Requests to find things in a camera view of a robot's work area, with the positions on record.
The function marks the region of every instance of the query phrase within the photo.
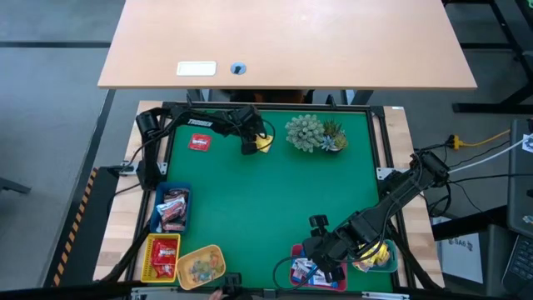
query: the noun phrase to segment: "green mat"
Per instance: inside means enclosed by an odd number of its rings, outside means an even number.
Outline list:
[[[338,154],[295,149],[285,140],[285,124],[306,113],[342,123],[349,147]],[[179,127],[167,177],[192,185],[189,229],[182,235],[180,255],[218,245],[227,272],[241,273],[245,288],[275,288],[272,269],[291,255],[294,244],[310,237],[310,216],[326,214],[332,230],[378,200],[364,113],[263,111],[262,117],[276,127],[276,139],[269,153],[251,156],[241,155],[239,137]],[[212,137],[208,152],[188,148],[193,133]],[[289,268],[287,262],[276,274],[284,288],[291,286]],[[392,290],[386,273],[365,274],[348,266],[347,277],[348,291]]]

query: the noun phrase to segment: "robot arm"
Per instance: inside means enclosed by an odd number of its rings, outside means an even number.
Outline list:
[[[362,212],[353,213],[344,223],[328,232],[325,215],[309,218],[311,237],[303,242],[309,259],[326,274],[326,280],[344,278],[340,263],[347,256],[361,259],[381,239],[389,218],[401,210],[421,191],[441,187],[448,180],[449,168],[432,152],[412,155],[410,169],[404,173],[392,172],[381,185],[380,202]]]
[[[157,117],[171,116],[170,123],[161,128]],[[241,138],[241,153],[250,155],[257,152],[257,135],[265,137],[267,131],[259,111],[252,105],[230,111],[203,112],[190,107],[174,105],[171,108],[153,108],[140,113],[135,121],[142,137],[142,160],[137,168],[137,176],[144,190],[153,190],[162,180],[157,165],[156,141],[169,135],[181,125],[210,128],[224,137],[235,135]]]

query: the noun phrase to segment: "yellow bin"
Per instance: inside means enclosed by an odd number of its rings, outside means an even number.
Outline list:
[[[217,275],[215,275],[210,281],[195,282],[194,277],[190,273],[192,266],[198,260],[211,260],[213,255],[219,257],[216,267],[220,268],[221,271],[217,272]],[[195,252],[190,252],[189,254],[184,255],[182,258],[178,259],[176,265],[177,280],[180,282],[180,287],[187,291],[192,288],[204,285],[206,283],[210,283],[215,279],[219,278],[220,276],[224,275],[225,272],[226,262],[224,262],[224,256],[222,256],[222,251],[217,245],[205,246],[196,250]]]
[[[154,239],[173,239],[177,240],[176,249],[176,265],[174,266],[174,277],[172,278],[157,278],[157,272],[152,267],[152,245]],[[176,281],[177,261],[180,254],[180,241],[181,237],[179,233],[150,233],[147,237],[147,247],[144,250],[144,261],[142,262],[142,274],[141,283],[173,283]]]

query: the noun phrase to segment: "red tray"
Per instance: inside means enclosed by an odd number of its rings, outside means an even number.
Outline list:
[[[301,244],[296,244],[296,245],[292,246],[291,256],[300,255],[302,249],[303,249],[303,246]],[[346,264],[345,263],[341,264],[341,268],[342,268],[342,271],[344,271],[344,276],[346,278],[344,278],[343,280],[341,280],[339,282],[339,287],[322,287],[322,286],[314,286],[314,285],[311,285],[311,284],[304,284],[303,286],[304,287],[308,287],[308,288],[319,288],[319,289],[326,289],[326,290],[330,290],[330,291],[344,292],[344,291],[346,291],[346,288],[348,287],[348,282],[347,282],[348,272],[346,271]],[[294,274],[294,270],[292,268],[289,269],[289,270],[290,270],[289,271],[289,281],[291,282],[291,284],[293,286],[297,286],[300,283],[298,281],[292,279],[292,274]]]

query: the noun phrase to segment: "gray floor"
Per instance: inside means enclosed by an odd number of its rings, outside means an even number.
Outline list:
[[[108,41],[123,2],[3,0],[0,40]],[[532,33],[514,3],[499,4],[523,46],[533,49]],[[503,41],[488,7],[449,5],[446,11],[462,42]],[[0,49],[0,177],[32,187],[27,196],[0,193],[2,290],[41,284],[104,99],[97,80],[106,54],[104,49]],[[454,114],[451,103],[500,101],[526,82],[520,65],[509,52],[468,51],[466,58],[479,86],[475,91],[376,92],[370,104],[405,107],[415,147],[441,143],[452,133],[475,142],[506,130],[516,116]],[[319,92],[319,101],[327,94]],[[95,165],[122,160],[139,100],[182,101],[184,95],[179,90],[117,92]],[[449,152],[448,162],[456,163],[494,144]],[[506,172],[506,158],[499,157],[455,178]],[[464,186],[481,209],[506,202],[505,179]],[[431,190],[426,195],[431,202],[443,193]],[[452,193],[451,214],[476,212],[460,191],[453,188]]]

